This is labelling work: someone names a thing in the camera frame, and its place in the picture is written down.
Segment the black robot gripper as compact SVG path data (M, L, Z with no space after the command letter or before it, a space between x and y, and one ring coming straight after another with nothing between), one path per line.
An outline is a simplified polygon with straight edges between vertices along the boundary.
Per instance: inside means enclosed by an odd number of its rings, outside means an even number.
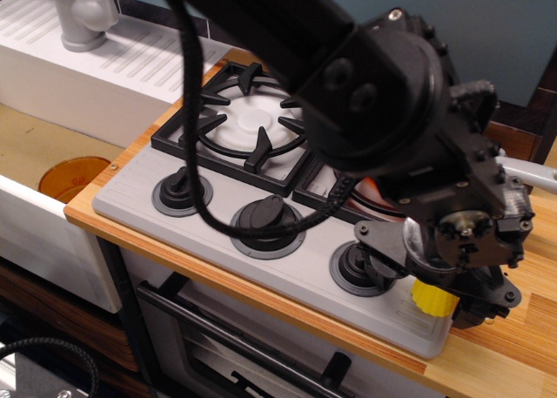
M506 318L521 301L502 268L516 268L533 229L534 212L492 216L479 210L453 212L433 226L362 220L357 241L369 248L367 275L380 292L409 275L459 298L453 327L469 329L485 319Z

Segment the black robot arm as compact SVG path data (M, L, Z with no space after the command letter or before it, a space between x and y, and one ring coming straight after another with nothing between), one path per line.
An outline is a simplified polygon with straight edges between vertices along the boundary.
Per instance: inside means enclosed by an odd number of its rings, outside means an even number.
M421 18L382 16L358 25L332 0L165 1L178 19L186 60L189 190L208 226L244 244L291 238L332 216L368 177L406 220L360 221L356 240L333 255L338 279L385 291L412 275L418 307L450 316L460 329L506 317L520 303L502 267L523 259L534 212L484 134L496 91L486 80L460 83ZM263 200L226 224L207 209L196 150L202 61L189 7L264 60L302 108L312 152L343 173L316 212L284 222L282 203Z

